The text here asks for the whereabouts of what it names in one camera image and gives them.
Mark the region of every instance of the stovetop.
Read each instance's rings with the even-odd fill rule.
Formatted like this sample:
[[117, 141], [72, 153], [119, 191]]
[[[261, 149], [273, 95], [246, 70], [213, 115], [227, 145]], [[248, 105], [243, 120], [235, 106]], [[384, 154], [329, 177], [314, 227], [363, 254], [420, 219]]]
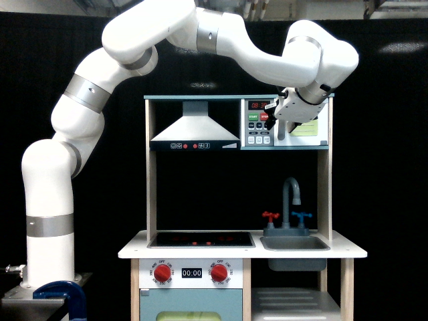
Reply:
[[159, 232], [151, 247], [254, 247], [249, 232]]

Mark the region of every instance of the timer display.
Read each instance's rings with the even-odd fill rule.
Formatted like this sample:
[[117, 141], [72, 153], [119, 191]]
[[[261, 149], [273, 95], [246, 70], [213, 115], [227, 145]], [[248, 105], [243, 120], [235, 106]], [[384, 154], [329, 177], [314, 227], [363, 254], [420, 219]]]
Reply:
[[265, 106], [270, 104], [269, 100], [257, 100], [248, 102], [248, 110], [264, 110]]
[[183, 279], [201, 279], [202, 269], [195, 267], [185, 267], [181, 269], [181, 277]]

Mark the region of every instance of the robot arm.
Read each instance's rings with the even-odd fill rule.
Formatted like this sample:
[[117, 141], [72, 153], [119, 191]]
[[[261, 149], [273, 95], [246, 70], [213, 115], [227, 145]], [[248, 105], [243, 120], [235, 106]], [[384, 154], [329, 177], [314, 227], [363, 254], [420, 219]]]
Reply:
[[28, 286], [74, 279], [71, 178], [85, 165], [104, 128], [102, 109], [123, 80], [156, 66], [154, 45], [173, 45], [233, 58], [261, 82], [285, 86], [266, 110], [271, 121], [305, 122], [358, 64], [358, 55], [315, 23], [299, 21], [281, 56], [257, 49], [243, 19], [195, 7], [193, 0], [145, 0], [113, 19], [103, 48], [78, 66], [51, 116], [56, 134], [24, 153]]

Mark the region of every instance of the oven window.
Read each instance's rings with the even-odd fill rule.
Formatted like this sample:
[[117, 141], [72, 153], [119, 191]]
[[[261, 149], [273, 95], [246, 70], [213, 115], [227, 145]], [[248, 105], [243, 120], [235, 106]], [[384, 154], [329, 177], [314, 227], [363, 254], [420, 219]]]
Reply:
[[221, 321], [220, 315], [215, 312], [161, 312], [156, 321]]

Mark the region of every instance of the oven dial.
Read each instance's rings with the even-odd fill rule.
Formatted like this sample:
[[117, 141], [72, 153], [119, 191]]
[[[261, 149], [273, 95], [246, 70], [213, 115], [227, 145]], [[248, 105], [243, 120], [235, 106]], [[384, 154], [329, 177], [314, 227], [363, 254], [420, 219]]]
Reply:
[[223, 264], [216, 264], [211, 268], [211, 277], [216, 282], [223, 282], [227, 278], [227, 269]]
[[166, 282], [171, 277], [171, 269], [166, 264], [160, 264], [154, 269], [153, 274], [158, 282]]

